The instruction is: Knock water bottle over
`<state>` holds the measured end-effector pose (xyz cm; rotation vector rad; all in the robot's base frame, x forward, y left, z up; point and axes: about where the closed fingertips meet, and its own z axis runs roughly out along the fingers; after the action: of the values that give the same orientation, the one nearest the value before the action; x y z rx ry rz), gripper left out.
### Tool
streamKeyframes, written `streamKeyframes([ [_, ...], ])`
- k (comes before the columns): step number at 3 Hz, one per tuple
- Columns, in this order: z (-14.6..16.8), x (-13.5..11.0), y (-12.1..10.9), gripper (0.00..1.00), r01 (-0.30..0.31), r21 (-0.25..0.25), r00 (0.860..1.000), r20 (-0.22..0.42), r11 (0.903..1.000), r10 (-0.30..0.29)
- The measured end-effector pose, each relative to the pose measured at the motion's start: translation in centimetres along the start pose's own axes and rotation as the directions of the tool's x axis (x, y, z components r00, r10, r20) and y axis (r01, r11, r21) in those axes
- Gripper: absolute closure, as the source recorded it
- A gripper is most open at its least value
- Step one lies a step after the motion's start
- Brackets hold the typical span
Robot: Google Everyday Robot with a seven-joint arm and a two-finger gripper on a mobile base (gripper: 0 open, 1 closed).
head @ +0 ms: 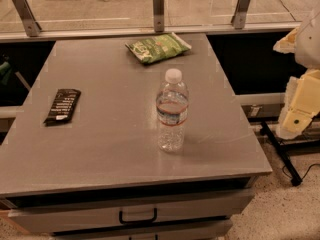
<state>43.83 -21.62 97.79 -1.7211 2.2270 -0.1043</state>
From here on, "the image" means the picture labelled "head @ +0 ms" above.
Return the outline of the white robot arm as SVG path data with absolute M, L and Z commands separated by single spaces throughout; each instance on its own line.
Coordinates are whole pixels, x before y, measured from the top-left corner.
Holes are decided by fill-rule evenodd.
M 320 5 L 300 26 L 277 41 L 273 50 L 293 53 L 295 61 L 306 68 L 301 77 L 289 78 L 276 128 L 278 137 L 294 139 L 320 112 Z

